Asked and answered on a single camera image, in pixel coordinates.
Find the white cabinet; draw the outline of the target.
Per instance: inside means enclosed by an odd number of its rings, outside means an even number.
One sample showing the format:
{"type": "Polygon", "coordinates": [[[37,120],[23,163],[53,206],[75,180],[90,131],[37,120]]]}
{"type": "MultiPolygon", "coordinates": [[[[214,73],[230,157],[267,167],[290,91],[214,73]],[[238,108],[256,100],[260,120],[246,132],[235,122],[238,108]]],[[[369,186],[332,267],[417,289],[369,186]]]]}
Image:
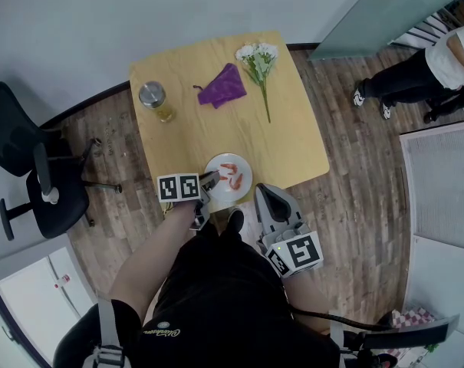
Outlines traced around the white cabinet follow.
{"type": "Polygon", "coordinates": [[[70,245],[41,257],[24,251],[0,260],[0,298],[49,365],[64,335],[95,304],[94,292],[70,245]],[[65,274],[71,280],[56,289],[56,280],[65,274]]]}

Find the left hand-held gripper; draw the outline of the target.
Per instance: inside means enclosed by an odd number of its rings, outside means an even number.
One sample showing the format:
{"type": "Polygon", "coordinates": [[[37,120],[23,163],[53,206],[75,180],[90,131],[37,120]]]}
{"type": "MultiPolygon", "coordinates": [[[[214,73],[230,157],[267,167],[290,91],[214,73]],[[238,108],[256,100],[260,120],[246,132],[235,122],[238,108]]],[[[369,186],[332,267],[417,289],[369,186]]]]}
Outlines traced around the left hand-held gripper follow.
{"type": "Polygon", "coordinates": [[[209,191],[219,183],[218,170],[212,170],[198,175],[172,174],[159,176],[157,178],[158,200],[160,204],[170,203],[172,205],[183,202],[194,202],[194,220],[190,229],[198,232],[209,220],[210,202],[209,191]]]}

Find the black office chair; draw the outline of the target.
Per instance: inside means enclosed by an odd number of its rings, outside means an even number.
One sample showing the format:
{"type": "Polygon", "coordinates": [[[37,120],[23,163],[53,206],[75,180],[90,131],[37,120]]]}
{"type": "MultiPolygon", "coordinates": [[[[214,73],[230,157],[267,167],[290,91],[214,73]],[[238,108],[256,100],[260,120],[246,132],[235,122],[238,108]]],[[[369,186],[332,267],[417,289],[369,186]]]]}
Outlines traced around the black office chair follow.
{"type": "Polygon", "coordinates": [[[0,167],[17,177],[26,178],[28,202],[8,209],[0,200],[0,217],[6,238],[14,239],[11,221],[33,212],[41,235],[56,238],[80,219],[89,226],[87,188],[112,189],[121,193],[120,184],[89,182],[82,178],[91,150],[101,146],[98,138],[89,139],[83,153],[75,156],[60,130],[43,130],[21,107],[10,87],[0,82],[0,167]],[[53,187],[59,191],[56,205],[44,202],[41,194],[53,187]]]}

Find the black metal railing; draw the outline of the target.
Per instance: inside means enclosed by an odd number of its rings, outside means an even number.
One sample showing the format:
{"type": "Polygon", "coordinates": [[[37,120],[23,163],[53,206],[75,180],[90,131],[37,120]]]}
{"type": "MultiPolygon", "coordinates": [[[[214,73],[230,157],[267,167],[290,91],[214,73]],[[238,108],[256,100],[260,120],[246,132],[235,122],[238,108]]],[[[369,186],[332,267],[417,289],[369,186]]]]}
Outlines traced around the black metal railing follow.
{"type": "Polygon", "coordinates": [[[444,35],[459,27],[462,27],[462,22],[442,8],[391,41],[390,45],[420,50],[434,45],[444,35]]]}

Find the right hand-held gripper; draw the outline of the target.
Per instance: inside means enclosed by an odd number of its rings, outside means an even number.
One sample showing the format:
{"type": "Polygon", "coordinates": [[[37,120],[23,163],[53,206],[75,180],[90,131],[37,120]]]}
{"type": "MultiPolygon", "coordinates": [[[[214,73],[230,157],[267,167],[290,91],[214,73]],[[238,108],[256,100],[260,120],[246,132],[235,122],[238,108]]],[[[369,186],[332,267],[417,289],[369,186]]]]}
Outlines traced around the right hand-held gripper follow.
{"type": "Polygon", "coordinates": [[[262,227],[257,245],[280,278],[290,278],[322,266],[323,252],[318,233],[305,223],[296,199],[269,184],[255,186],[255,211],[262,227]],[[274,227],[293,227],[273,232],[274,227]]]}

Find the white plate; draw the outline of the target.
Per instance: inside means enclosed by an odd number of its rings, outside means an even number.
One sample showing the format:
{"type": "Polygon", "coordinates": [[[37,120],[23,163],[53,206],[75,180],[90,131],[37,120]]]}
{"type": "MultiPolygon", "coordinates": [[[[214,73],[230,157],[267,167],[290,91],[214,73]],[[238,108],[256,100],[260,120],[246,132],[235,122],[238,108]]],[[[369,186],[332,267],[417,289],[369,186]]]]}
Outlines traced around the white plate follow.
{"type": "Polygon", "coordinates": [[[218,170],[219,175],[232,177],[228,175],[228,170],[222,168],[222,163],[233,163],[238,167],[238,172],[233,175],[237,176],[240,173],[243,174],[241,188],[237,191],[233,191],[229,187],[229,179],[226,181],[220,181],[214,189],[211,190],[212,197],[218,202],[236,202],[246,197],[251,186],[252,186],[252,169],[248,162],[239,155],[233,153],[222,153],[213,157],[207,164],[205,171],[218,170]]]}

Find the person's left forearm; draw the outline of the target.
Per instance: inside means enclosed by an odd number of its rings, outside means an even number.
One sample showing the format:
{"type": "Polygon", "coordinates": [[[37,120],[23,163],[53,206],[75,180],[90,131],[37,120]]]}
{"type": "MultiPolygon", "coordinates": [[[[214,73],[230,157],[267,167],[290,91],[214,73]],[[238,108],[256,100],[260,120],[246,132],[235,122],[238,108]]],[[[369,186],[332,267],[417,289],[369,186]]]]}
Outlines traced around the person's left forearm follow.
{"type": "Polygon", "coordinates": [[[194,202],[177,204],[117,273],[110,297],[132,307],[140,320],[145,319],[179,250],[189,240],[195,207],[194,202]]]}

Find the glass bottle with steel lid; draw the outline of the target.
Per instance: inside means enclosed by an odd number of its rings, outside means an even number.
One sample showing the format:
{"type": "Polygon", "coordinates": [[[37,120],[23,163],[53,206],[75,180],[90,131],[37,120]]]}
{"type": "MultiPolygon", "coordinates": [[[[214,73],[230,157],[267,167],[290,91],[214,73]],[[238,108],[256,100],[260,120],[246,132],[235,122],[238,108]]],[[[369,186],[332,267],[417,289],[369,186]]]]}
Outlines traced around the glass bottle with steel lid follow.
{"type": "Polygon", "coordinates": [[[176,115],[169,103],[162,84],[157,81],[146,82],[139,90],[139,100],[147,109],[153,111],[163,123],[170,122],[176,115]]]}

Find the checkered cloth bag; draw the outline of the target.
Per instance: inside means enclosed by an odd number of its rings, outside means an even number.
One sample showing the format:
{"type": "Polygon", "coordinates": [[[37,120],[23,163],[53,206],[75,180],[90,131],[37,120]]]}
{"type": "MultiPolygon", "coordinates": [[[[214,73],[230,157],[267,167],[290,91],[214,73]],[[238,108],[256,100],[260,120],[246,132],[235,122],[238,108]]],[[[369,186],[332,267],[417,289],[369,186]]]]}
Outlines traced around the checkered cloth bag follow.
{"type": "Polygon", "coordinates": [[[415,310],[407,310],[403,313],[400,313],[398,310],[393,310],[391,315],[390,324],[395,328],[417,326],[436,320],[436,318],[423,307],[418,307],[415,310]]]}

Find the person's right forearm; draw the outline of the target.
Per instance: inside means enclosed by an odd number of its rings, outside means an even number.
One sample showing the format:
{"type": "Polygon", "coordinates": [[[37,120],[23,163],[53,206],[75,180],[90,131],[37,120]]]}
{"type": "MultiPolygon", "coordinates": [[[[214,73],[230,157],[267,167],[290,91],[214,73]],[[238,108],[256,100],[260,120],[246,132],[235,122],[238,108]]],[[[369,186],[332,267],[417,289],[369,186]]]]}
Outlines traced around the person's right forearm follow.
{"type": "MultiPolygon", "coordinates": [[[[292,277],[283,278],[282,284],[291,306],[302,311],[322,314],[327,314],[331,309],[329,300],[315,284],[311,271],[303,271],[292,277]]],[[[330,322],[325,319],[302,314],[293,314],[293,316],[296,321],[317,332],[326,331],[330,326],[330,322]]]]}

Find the white perforated partition panel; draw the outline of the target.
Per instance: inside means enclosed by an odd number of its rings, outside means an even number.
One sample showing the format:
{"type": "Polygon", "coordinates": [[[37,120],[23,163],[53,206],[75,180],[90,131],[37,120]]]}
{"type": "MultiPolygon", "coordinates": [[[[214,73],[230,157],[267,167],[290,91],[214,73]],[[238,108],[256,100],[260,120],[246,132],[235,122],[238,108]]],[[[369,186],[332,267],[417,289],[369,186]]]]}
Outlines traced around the white perforated partition panel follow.
{"type": "Polygon", "coordinates": [[[464,121],[400,135],[413,235],[464,248],[464,121]]]}

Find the person's black clothing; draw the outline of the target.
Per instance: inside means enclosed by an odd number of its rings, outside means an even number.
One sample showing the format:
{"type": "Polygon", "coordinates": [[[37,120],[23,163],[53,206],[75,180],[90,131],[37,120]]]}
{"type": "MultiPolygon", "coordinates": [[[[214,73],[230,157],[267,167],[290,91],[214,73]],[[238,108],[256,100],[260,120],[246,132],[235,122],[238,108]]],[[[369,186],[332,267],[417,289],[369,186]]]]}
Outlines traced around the person's black clothing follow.
{"type": "Polygon", "coordinates": [[[339,368],[338,345],[296,321],[268,261],[207,225],[179,250],[140,320],[111,298],[132,368],[339,368]]]}

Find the black mounted phone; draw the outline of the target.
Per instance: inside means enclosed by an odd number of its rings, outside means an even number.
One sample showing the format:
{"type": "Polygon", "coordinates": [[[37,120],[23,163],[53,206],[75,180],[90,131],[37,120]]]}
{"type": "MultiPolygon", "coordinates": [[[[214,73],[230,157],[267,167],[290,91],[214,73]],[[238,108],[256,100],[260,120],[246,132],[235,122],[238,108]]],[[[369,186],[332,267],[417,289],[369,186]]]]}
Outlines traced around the black mounted phone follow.
{"type": "Polygon", "coordinates": [[[402,349],[444,342],[458,327],[460,315],[427,324],[362,333],[362,349],[402,349]]]}

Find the purple cloth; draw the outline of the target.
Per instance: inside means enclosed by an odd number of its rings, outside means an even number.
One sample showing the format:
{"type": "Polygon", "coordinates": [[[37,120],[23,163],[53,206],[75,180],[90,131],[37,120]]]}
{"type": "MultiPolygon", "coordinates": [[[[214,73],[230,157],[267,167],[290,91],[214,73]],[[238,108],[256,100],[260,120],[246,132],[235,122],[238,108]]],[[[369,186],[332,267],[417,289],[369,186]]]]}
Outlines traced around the purple cloth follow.
{"type": "Polygon", "coordinates": [[[197,96],[199,104],[211,104],[215,109],[247,94],[239,74],[239,69],[231,63],[228,63],[205,88],[198,85],[194,85],[193,87],[200,89],[197,96]]]}

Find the frosted glass door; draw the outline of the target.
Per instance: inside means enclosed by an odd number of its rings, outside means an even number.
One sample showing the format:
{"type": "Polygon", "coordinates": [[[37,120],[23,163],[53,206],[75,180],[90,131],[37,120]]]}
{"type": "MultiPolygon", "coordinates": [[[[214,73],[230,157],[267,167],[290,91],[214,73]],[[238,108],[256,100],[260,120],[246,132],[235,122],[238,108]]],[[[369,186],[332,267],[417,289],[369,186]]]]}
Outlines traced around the frosted glass door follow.
{"type": "Polygon", "coordinates": [[[453,0],[359,0],[311,54],[312,61],[371,56],[453,0]]]}

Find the white flower bouquet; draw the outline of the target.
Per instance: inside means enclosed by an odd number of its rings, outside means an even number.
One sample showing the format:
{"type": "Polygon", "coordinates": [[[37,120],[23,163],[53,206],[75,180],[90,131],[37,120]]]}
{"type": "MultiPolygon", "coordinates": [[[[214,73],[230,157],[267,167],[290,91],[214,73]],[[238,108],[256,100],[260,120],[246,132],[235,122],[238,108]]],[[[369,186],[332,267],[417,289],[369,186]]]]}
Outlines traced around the white flower bouquet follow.
{"type": "Polygon", "coordinates": [[[245,68],[250,79],[259,86],[268,122],[271,122],[268,106],[267,79],[278,58],[278,46],[268,43],[244,44],[235,52],[235,59],[245,68]]]}

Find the person's black shoe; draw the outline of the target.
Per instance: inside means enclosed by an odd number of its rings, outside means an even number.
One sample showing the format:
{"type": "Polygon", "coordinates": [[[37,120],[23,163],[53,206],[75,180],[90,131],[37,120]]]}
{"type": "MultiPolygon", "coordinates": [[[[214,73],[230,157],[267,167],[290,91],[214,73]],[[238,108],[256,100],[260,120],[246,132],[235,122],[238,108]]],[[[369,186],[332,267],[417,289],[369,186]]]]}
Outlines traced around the person's black shoe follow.
{"type": "Polygon", "coordinates": [[[227,221],[226,231],[239,234],[244,225],[244,219],[245,217],[241,209],[233,209],[227,221]]]}

